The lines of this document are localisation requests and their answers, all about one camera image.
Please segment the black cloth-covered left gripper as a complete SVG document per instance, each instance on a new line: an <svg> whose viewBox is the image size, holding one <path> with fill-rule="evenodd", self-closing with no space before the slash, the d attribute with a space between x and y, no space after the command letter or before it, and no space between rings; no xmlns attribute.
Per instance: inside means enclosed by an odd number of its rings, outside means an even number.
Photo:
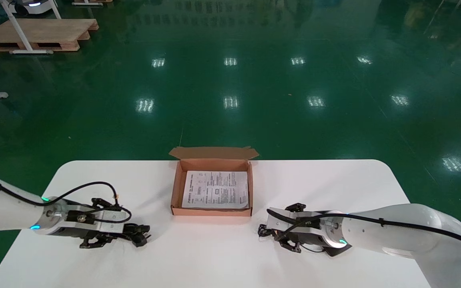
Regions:
<svg viewBox="0 0 461 288"><path fill-rule="evenodd" d="M95 211L116 211L116 204L112 204L102 198L92 198L92 207ZM101 231L88 230L84 228L59 228L54 232L55 236L65 236L83 239L79 245L81 249L102 248L113 240L121 239L132 241L131 237L122 233L106 233Z"/></svg>

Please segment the black cloth-covered right gripper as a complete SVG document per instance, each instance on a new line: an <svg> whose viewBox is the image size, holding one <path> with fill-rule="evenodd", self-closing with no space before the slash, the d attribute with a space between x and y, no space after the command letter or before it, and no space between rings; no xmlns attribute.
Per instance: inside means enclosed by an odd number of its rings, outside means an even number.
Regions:
<svg viewBox="0 0 461 288"><path fill-rule="evenodd" d="M293 213L304 212L306 208L305 204L292 204L285 208L286 211ZM293 253L301 253L301 244L302 245L313 245L313 246L324 246L324 239L321 235L312 234L312 233L293 233L290 232L286 234L279 244L282 248L285 248Z"/></svg>

